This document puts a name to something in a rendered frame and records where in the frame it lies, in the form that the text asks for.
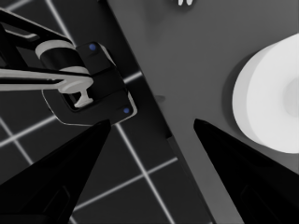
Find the large thick white disc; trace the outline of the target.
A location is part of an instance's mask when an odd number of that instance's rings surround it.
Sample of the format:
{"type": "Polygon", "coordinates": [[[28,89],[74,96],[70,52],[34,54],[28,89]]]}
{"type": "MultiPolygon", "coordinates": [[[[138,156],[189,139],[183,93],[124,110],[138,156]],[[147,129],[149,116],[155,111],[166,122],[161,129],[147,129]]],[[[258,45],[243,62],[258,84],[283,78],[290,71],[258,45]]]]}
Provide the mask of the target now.
{"type": "Polygon", "coordinates": [[[279,152],[299,154],[299,34],[249,59],[235,82],[232,107],[247,138],[279,152]]]}

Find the dark robot body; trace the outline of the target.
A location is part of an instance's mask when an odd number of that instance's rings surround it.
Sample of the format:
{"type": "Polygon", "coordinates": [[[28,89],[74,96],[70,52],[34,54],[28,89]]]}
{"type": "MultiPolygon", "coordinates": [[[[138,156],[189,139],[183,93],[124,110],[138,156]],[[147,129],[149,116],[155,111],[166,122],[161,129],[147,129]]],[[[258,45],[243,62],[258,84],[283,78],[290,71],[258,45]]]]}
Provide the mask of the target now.
{"type": "Polygon", "coordinates": [[[40,91],[62,124],[112,124],[137,113],[105,46],[79,47],[51,29],[0,7],[0,91],[40,91]]]}

